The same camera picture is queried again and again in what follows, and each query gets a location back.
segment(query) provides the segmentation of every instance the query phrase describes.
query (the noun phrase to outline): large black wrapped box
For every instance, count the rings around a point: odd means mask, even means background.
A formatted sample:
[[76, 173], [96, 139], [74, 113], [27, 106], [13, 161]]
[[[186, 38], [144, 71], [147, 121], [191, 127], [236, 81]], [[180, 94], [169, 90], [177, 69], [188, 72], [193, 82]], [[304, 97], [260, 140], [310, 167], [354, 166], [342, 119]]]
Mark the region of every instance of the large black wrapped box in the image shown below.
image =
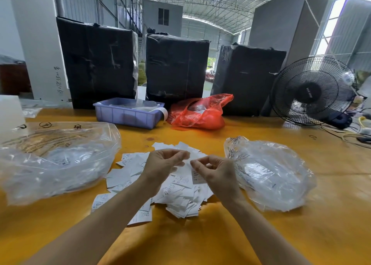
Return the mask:
[[211, 89], [211, 95], [234, 95], [223, 107], [223, 115], [258, 116], [285, 56], [285, 51], [223, 45]]
[[147, 34], [146, 76], [148, 100], [172, 103], [201, 98], [210, 42]]
[[57, 18], [72, 105], [114, 97], [135, 99], [138, 87], [138, 35], [132, 30]]

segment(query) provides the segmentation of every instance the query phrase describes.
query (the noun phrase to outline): white pillar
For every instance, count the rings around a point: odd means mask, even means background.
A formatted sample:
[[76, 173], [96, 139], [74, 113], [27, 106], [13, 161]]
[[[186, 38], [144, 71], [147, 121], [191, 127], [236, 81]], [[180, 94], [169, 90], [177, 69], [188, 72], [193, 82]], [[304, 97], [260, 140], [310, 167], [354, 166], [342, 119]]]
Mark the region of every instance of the white pillar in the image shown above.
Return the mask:
[[54, 0], [12, 0], [12, 5], [34, 98], [66, 105], [71, 95]]

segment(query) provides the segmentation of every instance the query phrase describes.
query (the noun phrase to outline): dark window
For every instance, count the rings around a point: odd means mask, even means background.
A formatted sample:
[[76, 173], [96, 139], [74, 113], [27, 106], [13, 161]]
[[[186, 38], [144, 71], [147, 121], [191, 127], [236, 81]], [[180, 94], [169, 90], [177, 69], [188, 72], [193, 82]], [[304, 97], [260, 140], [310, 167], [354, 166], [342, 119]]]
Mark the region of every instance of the dark window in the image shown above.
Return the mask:
[[158, 24], [159, 25], [164, 24], [164, 10], [162, 8], [158, 9]]
[[168, 9], [158, 9], [158, 24], [159, 25], [169, 25], [169, 10]]
[[164, 25], [168, 26], [169, 25], [169, 10], [164, 9]]

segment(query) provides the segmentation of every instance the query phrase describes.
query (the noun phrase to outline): person's left arm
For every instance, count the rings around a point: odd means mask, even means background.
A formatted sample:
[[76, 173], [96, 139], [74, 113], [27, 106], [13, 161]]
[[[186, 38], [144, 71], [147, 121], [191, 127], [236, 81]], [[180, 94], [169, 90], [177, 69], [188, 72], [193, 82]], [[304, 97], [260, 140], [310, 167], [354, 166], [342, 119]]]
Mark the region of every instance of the person's left arm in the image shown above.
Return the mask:
[[125, 229], [142, 205], [153, 197], [189, 152], [151, 152], [137, 181], [116, 194], [85, 219], [44, 246], [24, 265], [95, 265]]

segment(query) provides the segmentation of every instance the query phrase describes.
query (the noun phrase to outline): plastic tray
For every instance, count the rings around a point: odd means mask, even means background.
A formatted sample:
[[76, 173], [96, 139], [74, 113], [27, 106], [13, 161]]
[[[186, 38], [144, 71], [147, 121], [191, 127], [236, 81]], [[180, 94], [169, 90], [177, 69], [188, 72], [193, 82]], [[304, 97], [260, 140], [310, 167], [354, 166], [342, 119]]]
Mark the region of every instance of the plastic tray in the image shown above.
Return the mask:
[[144, 112], [136, 109], [128, 109], [119, 107], [118, 105], [126, 105], [136, 103], [135, 99], [112, 98], [93, 104], [95, 107], [96, 119], [115, 124], [123, 124], [139, 128], [152, 129], [160, 121], [163, 113], [161, 111]]

